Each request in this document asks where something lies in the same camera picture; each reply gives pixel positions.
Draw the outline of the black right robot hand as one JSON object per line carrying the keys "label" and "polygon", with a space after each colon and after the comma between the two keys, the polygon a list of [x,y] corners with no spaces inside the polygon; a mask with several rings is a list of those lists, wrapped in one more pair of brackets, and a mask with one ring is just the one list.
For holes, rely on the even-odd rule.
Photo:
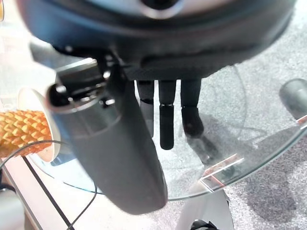
{"label": "black right robot hand", "polygon": [[163,208],[167,186],[154,135],[174,145],[176,81],[188,144],[219,158],[204,136],[201,80],[267,49],[288,27],[294,0],[19,0],[27,29],[79,62],[57,70],[46,104],[87,174],[123,211]]}

